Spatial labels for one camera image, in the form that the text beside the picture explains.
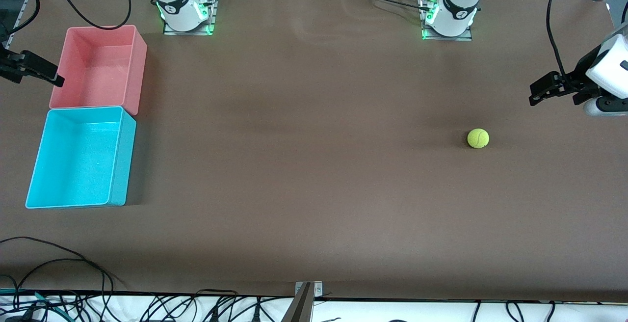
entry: brown tabletop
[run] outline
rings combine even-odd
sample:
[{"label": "brown tabletop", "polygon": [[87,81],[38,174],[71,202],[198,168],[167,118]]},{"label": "brown tabletop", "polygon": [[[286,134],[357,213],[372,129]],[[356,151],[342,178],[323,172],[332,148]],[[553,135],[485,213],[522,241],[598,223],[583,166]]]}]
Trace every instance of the brown tabletop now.
[{"label": "brown tabletop", "polygon": [[[75,2],[104,25],[126,11]],[[77,250],[122,290],[289,295],[311,279],[332,296],[627,300],[627,119],[528,105],[556,69],[546,5],[482,0],[473,42],[437,42],[372,0],[220,0],[209,37],[163,36],[133,0],[148,56],[128,204],[27,210],[52,87],[0,80],[0,237]],[[552,22],[568,69],[612,30],[591,0],[555,0]],[[57,62],[84,25],[42,0],[11,49]],[[476,127],[482,150],[464,143]],[[0,271],[56,257],[3,244]],[[60,264],[25,288],[99,275]]]}]

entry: plastic storage bin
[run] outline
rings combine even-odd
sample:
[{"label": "plastic storage bin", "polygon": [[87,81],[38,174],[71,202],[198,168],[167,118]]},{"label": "plastic storage bin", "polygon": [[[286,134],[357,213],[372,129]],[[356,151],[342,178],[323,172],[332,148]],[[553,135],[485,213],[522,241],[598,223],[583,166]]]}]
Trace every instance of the plastic storage bin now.
[{"label": "plastic storage bin", "polygon": [[121,106],[135,116],[144,78],[146,43],[134,25],[115,30],[70,27],[65,34],[50,108]]},{"label": "plastic storage bin", "polygon": [[50,110],[26,207],[123,205],[134,138],[121,107]]}]

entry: wire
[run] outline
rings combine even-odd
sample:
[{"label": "wire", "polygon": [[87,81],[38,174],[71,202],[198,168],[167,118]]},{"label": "wire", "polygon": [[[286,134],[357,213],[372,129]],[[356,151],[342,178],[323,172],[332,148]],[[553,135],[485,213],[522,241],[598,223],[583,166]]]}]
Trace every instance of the wire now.
[{"label": "wire", "polygon": [[266,317],[268,317],[269,320],[271,320],[271,322],[275,322],[275,320],[271,317],[271,315],[269,315],[268,312],[266,312],[266,310],[264,309],[261,303],[260,303],[260,310],[262,311],[264,315],[266,315]]},{"label": "wire", "polygon": [[550,301],[549,303],[551,304],[551,309],[549,310],[549,315],[545,319],[545,322],[550,322],[551,317],[554,316],[554,310],[556,310],[556,302]]},{"label": "wire", "polygon": [[92,25],[93,27],[97,27],[98,29],[103,29],[103,30],[115,30],[121,26],[123,26],[124,24],[126,24],[126,22],[128,22],[129,17],[131,17],[131,8],[132,8],[132,2],[131,0],[128,0],[129,2],[129,8],[128,11],[126,12],[126,17],[124,18],[123,22],[119,23],[118,25],[114,26],[114,27],[102,27],[100,25],[97,25],[96,23],[93,23],[91,20],[89,20],[87,17],[85,17],[85,15],[83,15],[83,13],[81,13],[79,11],[79,9],[74,5],[74,3],[72,2],[72,0],[67,0],[68,4],[72,7],[72,9],[74,9],[74,11],[78,14],[78,16],[81,17],[81,19],[85,20],[86,23]]},{"label": "wire", "polygon": [[478,301],[477,306],[475,307],[475,311],[473,312],[473,318],[471,319],[471,322],[475,322],[475,320],[477,320],[477,313],[480,312],[480,304],[482,304],[482,302]]},{"label": "wire", "polygon": [[35,0],[35,11],[33,11],[33,14],[24,23],[10,30],[9,35],[20,31],[21,29],[25,28],[28,24],[32,23],[33,20],[35,20],[35,18],[37,17],[37,15],[39,15],[40,6],[41,6],[40,0]]},{"label": "wire", "polygon": [[11,280],[11,284],[13,284],[13,289],[14,289],[13,308],[18,308],[20,306],[20,294],[19,294],[20,287],[18,287],[18,283],[15,281],[15,279],[13,279],[13,277],[11,277],[11,275],[2,274],[0,275],[0,277],[5,277]]},{"label": "wire", "polygon": [[[38,265],[36,268],[33,268],[29,273],[27,273],[22,278],[22,280],[18,284],[18,288],[21,288],[22,285],[25,283],[26,279],[30,275],[35,273],[38,269],[46,266],[47,264],[51,264],[51,263],[54,263],[54,262],[80,261],[80,262],[85,262],[86,264],[92,266],[92,268],[98,270],[101,273],[101,276],[103,277],[103,279],[101,281],[101,296],[103,298],[103,312],[101,312],[101,315],[100,315],[100,320],[101,321],[103,320],[103,316],[105,315],[105,311],[108,311],[108,306],[107,305],[108,305],[109,301],[111,300],[111,296],[113,295],[113,292],[114,292],[114,280],[113,280],[111,275],[106,270],[101,268],[101,266],[99,266],[95,262],[93,262],[91,260],[88,260],[84,255],[81,255],[81,253],[78,253],[78,252],[76,252],[74,250],[70,250],[69,248],[65,248],[65,247],[61,246],[60,244],[56,244],[56,243],[53,243],[53,242],[50,242],[50,241],[46,241],[46,240],[42,240],[42,239],[36,239],[34,237],[29,237],[29,236],[11,237],[9,239],[0,240],[0,244],[6,243],[6,242],[9,242],[9,241],[13,241],[13,240],[30,240],[30,241],[34,241],[34,242],[38,242],[38,243],[48,244],[49,246],[53,246],[53,247],[59,248],[60,250],[64,250],[65,252],[72,253],[73,255],[76,255],[77,257],[79,257],[79,259],[55,259],[55,260],[49,260],[47,262],[44,262],[44,263]],[[109,290],[109,294],[108,294],[107,298],[105,298],[105,278],[107,278],[107,280],[109,281],[109,284],[110,284],[110,290]]]},{"label": "wire", "polygon": [[[263,304],[264,302],[269,302],[269,301],[272,301],[272,300],[277,300],[277,299],[287,299],[287,297],[271,297],[271,298],[269,298],[269,299],[266,299],[266,300],[262,300],[262,301],[260,301],[260,306],[261,306],[261,304]],[[256,302],[256,303],[254,303],[253,305],[251,305],[251,306],[249,306],[249,307],[247,307],[247,308],[243,309],[242,311],[240,311],[239,313],[237,313],[235,316],[233,316],[233,318],[231,318],[231,316],[229,316],[229,319],[227,320],[227,322],[232,322],[233,320],[235,320],[236,318],[238,318],[240,315],[242,315],[243,313],[245,313],[245,312],[246,312],[246,311],[248,311],[249,309],[252,309],[252,308],[254,308],[255,306],[257,306],[257,304],[258,304],[258,303]]]},{"label": "wire", "polygon": [[551,47],[554,50],[554,56],[556,57],[556,63],[558,63],[558,69],[560,71],[560,75],[565,79],[565,83],[567,85],[572,86],[569,78],[567,77],[567,73],[565,73],[565,67],[563,67],[563,61],[560,59],[560,53],[558,52],[558,47],[556,46],[556,41],[554,41],[554,35],[551,32],[550,26],[550,13],[551,13],[551,3],[553,0],[548,0],[548,8],[545,16],[545,27],[547,27],[549,42],[551,43]]},{"label": "wire", "polygon": [[[510,312],[510,304],[514,304],[514,307],[516,307],[516,308],[517,308],[517,311],[519,312],[519,316],[520,316],[521,320],[517,320],[517,319],[516,319],[516,318],[512,315],[512,313]],[[508,313],[508,315],[509,315],[509,316],[511,316],[511,318],[512,318],[512,320],[513,320],[514,322],[525,322],[525,321],[523,320],[523,313],[521,313],[521,309],[519,308],[519,305],[517,305],[517,303],[516,303],[516,302],[508,301],[508,302],[506,303],[506,305],[505,305],[505,306],[506,306],[506,312]]]},{"label": "wire", "polygon": [[400,6],[407,6],[407,7],[413,7],[414,9],[419,9],[419,10],[430,10],[430,8],[428,7],[422,7],[422,6],[417,6],[414,4],[408,4],[408,3],[404,3],[404,2],[398,2],[396,0],[383,0],[385,2],[391,2],[393,4],[399,4]]},{"label": "wire", "polygon": [[622,13],[622,24],[626,22],[626,14],[628,14],[628,2],[626,2],[624,12]]}]

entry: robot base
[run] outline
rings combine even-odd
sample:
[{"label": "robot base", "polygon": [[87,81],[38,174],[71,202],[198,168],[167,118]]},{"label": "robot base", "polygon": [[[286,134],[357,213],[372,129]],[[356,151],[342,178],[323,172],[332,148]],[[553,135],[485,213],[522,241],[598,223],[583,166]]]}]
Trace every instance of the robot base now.
[{"label": "robot base", "polygon": [[[419,3],[419,6],[426,6],[426,7],[433,8],[433,2],[431,2],[430,0],[417,0],[417,2]],[[431,13],[430,11],[424,11],[424,10],[420,11],[421,35],[424,40],[442,40],[442,41],[471,41],[472,40],[471,27],[467,27],[465,32],[458,36],[450,37],[450,36],[440,35],[434,30],[433,27],[426,24],[425,22],[428,14],[430,13]]]},{"label": "robot base", "polygon": [[213,29],[216,24],[216,13],[218,11],[218,0],[206,0],[206,2],[211,2],[209,6],[205,9],[207,10],[207,15],[209,16],[207,20],[200,23],[195,29],[191,29],[190,31],[176,31],[172,29],[172,27],[168,26],[166,22],[163,24],[163,34],[164,35],[178,35],[178,36],[209,36],[213,35]]}]

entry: yellow tennis ball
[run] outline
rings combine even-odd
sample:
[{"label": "yellow tennis ball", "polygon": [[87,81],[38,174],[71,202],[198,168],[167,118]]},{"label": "yellow tennis ball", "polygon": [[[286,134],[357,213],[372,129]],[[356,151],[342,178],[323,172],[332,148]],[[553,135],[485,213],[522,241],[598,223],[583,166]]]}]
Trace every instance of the yellow tennis ball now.
[{"label": "yellow tennis ball", "polygon": [[484,148],[489,143],[489,134],[482,128],[475,128],[469,132],[467,143],[473,148]]}]

